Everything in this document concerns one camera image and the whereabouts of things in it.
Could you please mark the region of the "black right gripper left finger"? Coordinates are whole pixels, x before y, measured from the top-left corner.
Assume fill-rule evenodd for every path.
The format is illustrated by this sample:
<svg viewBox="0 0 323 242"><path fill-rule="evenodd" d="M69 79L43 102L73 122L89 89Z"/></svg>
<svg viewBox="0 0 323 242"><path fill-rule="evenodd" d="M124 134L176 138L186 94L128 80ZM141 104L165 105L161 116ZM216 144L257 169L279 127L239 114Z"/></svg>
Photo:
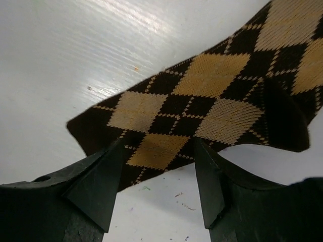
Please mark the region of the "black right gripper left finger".
<svg viewBox="0 0 323 242"><path fill-rule="evenodd" d="M102 241L109 231L124 144L33 181L1 185L1 241Z"/></svg>

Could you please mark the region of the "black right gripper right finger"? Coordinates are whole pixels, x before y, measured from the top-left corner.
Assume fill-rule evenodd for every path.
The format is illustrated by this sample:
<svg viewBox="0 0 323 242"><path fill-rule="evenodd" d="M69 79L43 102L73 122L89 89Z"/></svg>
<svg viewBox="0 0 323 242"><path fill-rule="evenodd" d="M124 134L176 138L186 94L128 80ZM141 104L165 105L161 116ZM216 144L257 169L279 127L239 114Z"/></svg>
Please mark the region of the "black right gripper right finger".
<svg viewBox="0 0 323 242"><path fill-rule="evenodd" d="M194 161L211 241L322 241L322 178L281 185L218 155L201 139Z"/></svg>

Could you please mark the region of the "brown argyle sock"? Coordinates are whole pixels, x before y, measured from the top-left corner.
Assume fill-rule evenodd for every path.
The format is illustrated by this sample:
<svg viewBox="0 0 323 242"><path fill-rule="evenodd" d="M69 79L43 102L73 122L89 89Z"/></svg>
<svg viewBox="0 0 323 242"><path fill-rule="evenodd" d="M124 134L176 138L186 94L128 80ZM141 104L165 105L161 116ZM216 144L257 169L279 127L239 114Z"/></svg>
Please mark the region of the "brown argyle sock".
<svg viewBox="0 0 323 242"><path fill-rule="evenodd" d="M124 190L214 151L302 152L322 108L322 1L270 1L233 35L67 122L86 155L124 141Z"/></svg>

